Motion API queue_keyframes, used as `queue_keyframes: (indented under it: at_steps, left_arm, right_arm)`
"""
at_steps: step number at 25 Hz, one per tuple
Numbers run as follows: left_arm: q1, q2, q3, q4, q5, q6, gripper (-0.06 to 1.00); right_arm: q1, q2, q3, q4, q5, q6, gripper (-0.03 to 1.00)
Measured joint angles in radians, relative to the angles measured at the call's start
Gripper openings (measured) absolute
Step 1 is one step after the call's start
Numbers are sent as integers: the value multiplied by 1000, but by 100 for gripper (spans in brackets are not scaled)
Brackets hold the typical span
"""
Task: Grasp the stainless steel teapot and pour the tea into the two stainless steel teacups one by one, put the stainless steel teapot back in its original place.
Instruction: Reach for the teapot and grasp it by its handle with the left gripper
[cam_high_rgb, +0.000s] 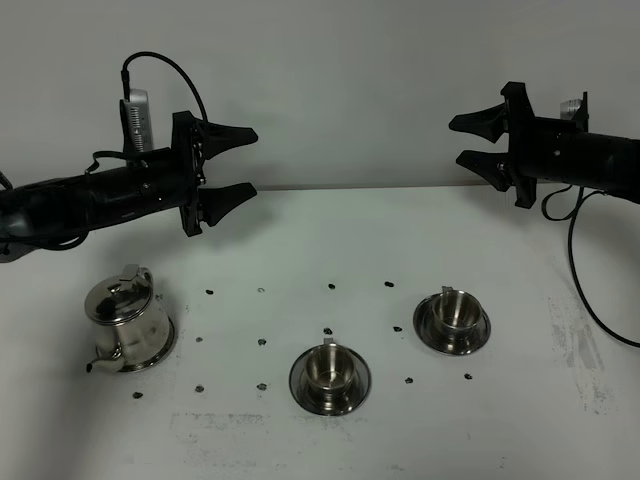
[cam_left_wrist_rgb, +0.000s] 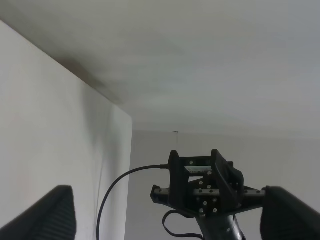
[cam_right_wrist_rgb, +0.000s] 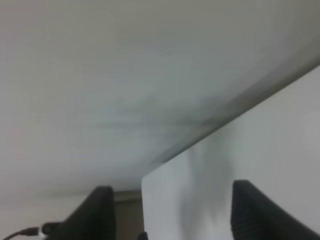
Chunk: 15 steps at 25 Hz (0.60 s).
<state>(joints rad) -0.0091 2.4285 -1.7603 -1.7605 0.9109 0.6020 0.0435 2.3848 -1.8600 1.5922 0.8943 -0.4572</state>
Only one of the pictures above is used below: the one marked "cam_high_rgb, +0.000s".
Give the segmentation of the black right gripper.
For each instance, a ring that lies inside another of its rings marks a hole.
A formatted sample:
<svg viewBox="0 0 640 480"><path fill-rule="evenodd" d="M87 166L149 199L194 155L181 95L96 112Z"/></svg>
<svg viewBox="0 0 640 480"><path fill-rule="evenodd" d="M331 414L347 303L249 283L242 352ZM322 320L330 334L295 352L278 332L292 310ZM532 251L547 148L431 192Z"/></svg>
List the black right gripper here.
<svg viewBox="0 0 640 480"><path fill-rule="evenodd" d="M529 128L533 126L535 116L524 83L508 82L501 95L504 103L473 113L458 114L448 127L454 132L475 135L491 143L496 143L507 133L507 152L464 150L456 158L456 164L480 176L497 191L506 192L514 187L515 206L531 208L536 202L537 180L527 176L522 167Z"/></svg>

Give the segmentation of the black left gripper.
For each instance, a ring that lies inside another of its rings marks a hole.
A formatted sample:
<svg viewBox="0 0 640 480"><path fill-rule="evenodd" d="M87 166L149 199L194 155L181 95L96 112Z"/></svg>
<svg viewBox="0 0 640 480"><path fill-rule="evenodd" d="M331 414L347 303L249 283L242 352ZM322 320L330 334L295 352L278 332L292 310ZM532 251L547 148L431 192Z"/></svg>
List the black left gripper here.
<svg viewBox="0 0 640 480"><path fill-rule="evenodd" d="M200 221L213 227L235 208L257 195L255 187L249 182L203 188L198 192L204 180L205 161L257 141L257 133L249 127L205 124L189 111L173 114L172 152L176 154L181 168L175 206L179 210L182 229L188 237L202 233Z"/></svg>

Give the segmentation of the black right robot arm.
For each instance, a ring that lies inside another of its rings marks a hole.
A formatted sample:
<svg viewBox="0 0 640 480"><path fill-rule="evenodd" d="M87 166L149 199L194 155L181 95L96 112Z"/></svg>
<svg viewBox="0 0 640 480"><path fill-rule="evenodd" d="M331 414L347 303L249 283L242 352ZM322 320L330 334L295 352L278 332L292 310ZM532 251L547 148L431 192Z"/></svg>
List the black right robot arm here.
<svg viewBox="0 0 640 480"><path fill-rule="evenodd" d="M515 205L536 202L537 183L546 180L601 190L639 202L639 141L589 131L588 94L561 104L558 118L534 114L526 86L510 81L501 89L504 102L459 114L449 129L495 143L506 134L504 153L463 151L456 163L482 177L496 190L516 190Z"/></svg>

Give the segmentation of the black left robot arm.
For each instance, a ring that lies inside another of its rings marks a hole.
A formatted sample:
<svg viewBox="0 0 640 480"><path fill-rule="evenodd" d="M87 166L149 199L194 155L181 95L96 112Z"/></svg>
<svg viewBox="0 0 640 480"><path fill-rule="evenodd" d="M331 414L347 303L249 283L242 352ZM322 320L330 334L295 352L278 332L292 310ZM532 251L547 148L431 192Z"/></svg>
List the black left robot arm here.
<svg viewBox="0 0 640 480"><path fill-rule="evenodd" d="M21 187L1 181L1 260L13 262L35 250L65 251L100 229L177 209L189 237L215 226L256 196L239 183L208 188L206 161L258 140L248 127L224 126L178 112L167 148L97 151L81 175Z"/></svg>

